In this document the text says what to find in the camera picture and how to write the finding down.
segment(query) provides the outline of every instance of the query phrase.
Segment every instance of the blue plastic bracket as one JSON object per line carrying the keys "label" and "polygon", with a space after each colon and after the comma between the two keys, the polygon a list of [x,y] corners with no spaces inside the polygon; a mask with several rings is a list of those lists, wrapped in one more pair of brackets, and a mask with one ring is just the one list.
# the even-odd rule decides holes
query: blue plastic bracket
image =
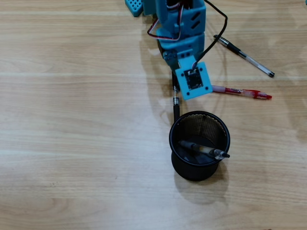
{"label": "blue plastic bracket", "polygon": [[178,61],[180,68],[175,70],[175,72],[180,86],[181,94],[184,100],[192,99],[213,92],[212,85],[210,83],[210,79],[208,76],[208,71],[204,62],[198,63],[195,68],[196,71],[199,71],[199,74],[201,76],[202,86],[196,89],[190,89],[188,85],[186,72],[191,70],[193,63],[195,62],[195,57],[188,56],[180,58]]}

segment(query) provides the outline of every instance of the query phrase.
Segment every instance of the mesh cup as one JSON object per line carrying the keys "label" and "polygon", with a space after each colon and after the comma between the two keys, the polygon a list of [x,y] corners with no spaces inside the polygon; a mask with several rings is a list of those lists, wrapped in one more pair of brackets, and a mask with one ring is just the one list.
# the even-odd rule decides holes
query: mesh cup
{"label": "mesh cup", "polygon": [[172,149],[172,164],[176,172],[192,181],[205,180],[216,171],[221,160],[209,157],[201,161],[194,159],[191,150],[184,149],[178,142],[187,140],[200,145],[228,152],[229,131],[217,116],[203,111],[193,111],[182,115],[172,126],[169,144]]}

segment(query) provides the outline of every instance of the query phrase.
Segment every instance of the black base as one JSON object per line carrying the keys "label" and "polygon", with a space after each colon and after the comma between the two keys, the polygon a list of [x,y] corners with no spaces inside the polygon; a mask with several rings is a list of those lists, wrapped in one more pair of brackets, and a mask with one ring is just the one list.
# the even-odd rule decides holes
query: black base
{"label": "black base", "polygon": [[196,167],[186,164],[172,152],[172,164],[175,171],[183,178],[190,181],[203,181],[215,173],[217,167],[219,166],[219,161],[217,161],[216,164],[208,167]]}

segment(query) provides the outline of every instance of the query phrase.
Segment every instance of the black cable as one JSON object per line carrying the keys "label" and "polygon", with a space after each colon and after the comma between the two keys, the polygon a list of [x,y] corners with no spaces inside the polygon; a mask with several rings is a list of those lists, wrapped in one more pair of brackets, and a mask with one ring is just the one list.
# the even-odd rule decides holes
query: black cable
{"label": "black cable", "polygon": [[196,62],[193,64],[192,69],[196,68],[197,63],[206,55],[206,53],[209,52],[209,50],[215,45],[215,43],[217,43],[217,41],[220,39],[220,37],[222,36],[222,34],[224,33],[226,27],[227,27],[227,22],[228,22],[228,17],[226,14],[224,14],[222,11],[220,11],[216,6],[214,6],[211,2],[209,2],[208,0],[204,0],[206,3],[208,3],[210,6],[212,6],[212,8],[214,8],[216,11],[218,11],[222,16],[225,17],[225,23],[224,26],[222,28],[222,30],[220,31],[219,35],[215,38],[215,40],[211,43],[210,46],[208,46],[208,48],[206,48],[205,51],[202,52],[201,55],[199,55],[199,57],[196,59]]}

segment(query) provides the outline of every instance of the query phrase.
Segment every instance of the pen in cup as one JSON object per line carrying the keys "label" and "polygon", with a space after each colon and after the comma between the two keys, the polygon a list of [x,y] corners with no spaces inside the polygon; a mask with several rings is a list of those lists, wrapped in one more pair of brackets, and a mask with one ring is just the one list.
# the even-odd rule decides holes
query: pen in cup
{"label": "pen in cup", "polygon": [[256,60],[254,60],[253,58],[251,58],[247,54],[243,53],[239,48],[237,48],[231,42],[227,41],[225,38],[220,37],[218,42],[221,43],[223,46],[225,46],[227,49],[231,50],[235,54],[239,55],[240,57],[242,57],[243,59],[248,61],[250,64],[256,66],[258,69],[260,69],[261,71],[263,71],[264,73],[269,75],[271,78],[274,77],[275,73],[273,73],[268,68],[266,68],[265,66],[258,63]]}

